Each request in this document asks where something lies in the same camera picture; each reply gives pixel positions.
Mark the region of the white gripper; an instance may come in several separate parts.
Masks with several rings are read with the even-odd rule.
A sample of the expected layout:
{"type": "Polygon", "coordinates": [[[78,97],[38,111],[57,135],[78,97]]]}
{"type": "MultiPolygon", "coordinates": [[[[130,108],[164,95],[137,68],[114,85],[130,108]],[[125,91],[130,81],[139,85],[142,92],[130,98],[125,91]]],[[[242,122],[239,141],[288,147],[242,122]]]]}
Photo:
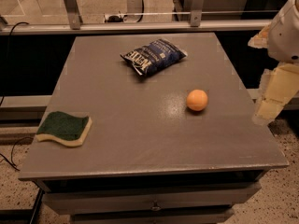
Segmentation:
{"type": "Polygon", "coordinates": [[[288,0],[279,13],[248,45],[267,49],[268,55],[284,63],[265,69],[260,80],[253,122],[269,124],[299,92],[299,9],[298,0],[288,0]]]}

